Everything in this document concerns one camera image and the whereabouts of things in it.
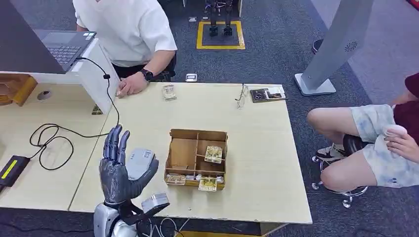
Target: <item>laptop keyboard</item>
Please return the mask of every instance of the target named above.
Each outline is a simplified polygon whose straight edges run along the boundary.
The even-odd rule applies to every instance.
[[[59,64],[66,64],[71,61],[80,48],[77,46],[57,46],[47,49]]]

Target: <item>white t-shirt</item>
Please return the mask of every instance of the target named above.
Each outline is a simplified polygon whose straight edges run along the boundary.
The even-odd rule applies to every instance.
[[[73,0],[77,24],[96,31],[112,63],[146,64],[158,50],[177,50],[157,0]]]

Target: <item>black pants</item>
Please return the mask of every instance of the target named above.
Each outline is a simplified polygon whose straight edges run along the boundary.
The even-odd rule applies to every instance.
[[[115,64],[114,68],[120,78],[127,78],[131,75],[136,74],[137,72],[141,71],[145,65],[137,65],[133,67],[120,67]],[[173,56],[172,60],[168,64],[168,66],[157,76],[154,77],[152,81],[171,81],[170,78],[174,77],[176,73],[174,72],[174,67],[176,66],[176,54]]]

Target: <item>robotic hand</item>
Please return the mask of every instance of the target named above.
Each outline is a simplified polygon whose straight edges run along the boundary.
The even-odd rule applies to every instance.
[[[125,149],[130,133],[125,131],[121,142],[119,142],[121,131],[122,126],[117,125],[109,132],[103,147],[103,159],[99,166],[105,203],[110,205],[120,204],[138,197],[159,167],[159,161],[154,156],[147,157],[151,159],[151,162],[146,162],[149,166],[144,169],[145,172],[138,179],[129,178],[125,166]]]
[[[126,162],[130,133],[126,131],[119,141],[121,131],[121,125],[112,128],[103,148],[99,172],[105,201],[94,211],[95,237],[136,237],[136,224],[169,205],[166,194],[153,195],[142,202],[143,210],[132,204],[131,199],[138,197],[156,174],[159,161],[152,151],[136,149]]]

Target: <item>gray carpet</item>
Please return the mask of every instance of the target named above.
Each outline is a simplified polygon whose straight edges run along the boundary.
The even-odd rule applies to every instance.
[[[311,0],[329,27],[339,0]],[[375,104],[406,90],[404,79],[419,72],[419,11],[406,0],[374,2],[365,45],[348,63]]]
[[[183,81],[186,73],[197,73],[204,82],[281,83],[287,101],[301,171],[313,217],[313,225],[288,225],[273,237],[351,237],[358,228],[381,232],[388,237],[419,236],[418,196],[415,188],[370,188],[345,209],[341,197],[325,191],[314,191],[310,184],[319,177],[316,164],[310,161],[314,151],[327,145],[315,134],[305,116],[315,107],[357,106],[370,103],[362,85],[350,66],[345,64],[332,77],[337,93],[303,97],[293,81],[313,55],[310,44],[323,36],[326,27],[310,0],[244,0],[242,26],[246,50],[196,50],[197,22],[188,16],[201,16],[203,5],[189,0],[187,8],[180,0],[162,3],[167,10],[178,51],[177,76]],[[74,29],[73,9],[69,1],[13,0],[33,28]],[[213,62],[206,67],[205,60]],[[91,214],[39,210],[2,209],[0,222],[24,229],[53,228],[86,230],[91,228]],[[193,220],[186,230],[257,234],[256,223]],[[0,237],[86,237],[85,234],[63,234],[38,231],[22,233],[1,227]],[[358,237],[378,237],[359,233]]]

